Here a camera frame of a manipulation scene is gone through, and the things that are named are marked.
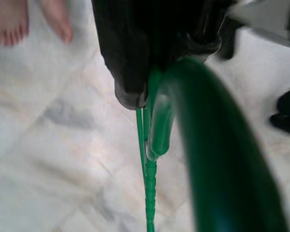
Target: bare foot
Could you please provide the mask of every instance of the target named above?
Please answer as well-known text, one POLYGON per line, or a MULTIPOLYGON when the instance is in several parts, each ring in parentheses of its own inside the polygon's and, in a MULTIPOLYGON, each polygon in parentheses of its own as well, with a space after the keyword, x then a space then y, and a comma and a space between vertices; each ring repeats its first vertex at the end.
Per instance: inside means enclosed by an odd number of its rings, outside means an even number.
POLYGON ((41 4, 49 25, 66 44, 69 44, 73 38, 73 31, 65 0, 41 0, 41 4))
POLYGON ((28 33, 27 0, 0 0, 0 45, 13 46, 28 33))

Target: green plastic rod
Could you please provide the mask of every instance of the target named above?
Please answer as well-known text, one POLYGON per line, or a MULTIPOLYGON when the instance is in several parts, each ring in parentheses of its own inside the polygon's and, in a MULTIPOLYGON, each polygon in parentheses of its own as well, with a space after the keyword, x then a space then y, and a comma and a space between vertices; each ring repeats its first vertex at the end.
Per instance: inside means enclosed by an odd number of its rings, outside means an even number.
POLYGON ((258 144, 219 79, 193 58, 181 59, 161 76, 154 69, 148 86, 148 155, 151 160, 159 157, 175 114, 196 231, 287 232, 280 197, 258 144))

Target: marble floor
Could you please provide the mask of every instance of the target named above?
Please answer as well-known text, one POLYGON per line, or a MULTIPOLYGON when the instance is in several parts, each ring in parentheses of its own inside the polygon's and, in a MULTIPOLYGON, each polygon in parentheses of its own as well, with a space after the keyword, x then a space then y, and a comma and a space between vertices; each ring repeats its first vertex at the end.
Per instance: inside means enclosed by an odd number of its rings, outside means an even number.
MULTIPOLYGON (((71 1, 63 45, 30 2, 30 35, 0 47, 0 232, 145 232, 134 112, 115 99, 89 0, 71 1)), ((290 48, 240 32, 236 58, 207 62, 245 112, 290 222, 290 136, 267 124, 290 88, 290 48)), ((157 231, 193 231, 176 133, 159 160, 157 231)))

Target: human foot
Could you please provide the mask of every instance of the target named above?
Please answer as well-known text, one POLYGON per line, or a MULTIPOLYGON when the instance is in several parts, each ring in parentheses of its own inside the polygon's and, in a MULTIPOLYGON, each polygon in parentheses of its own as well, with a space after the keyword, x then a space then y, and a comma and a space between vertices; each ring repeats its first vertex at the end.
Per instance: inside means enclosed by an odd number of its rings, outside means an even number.
POLYGON ((0 0, 0 45, 13 46, 28 33, 27 0, 0 0))
POLYGON ((69 22, 65 0, 41 0, 41 4, 49 25, 66 44, 69 44, 73 38, 73 31, 69 22))

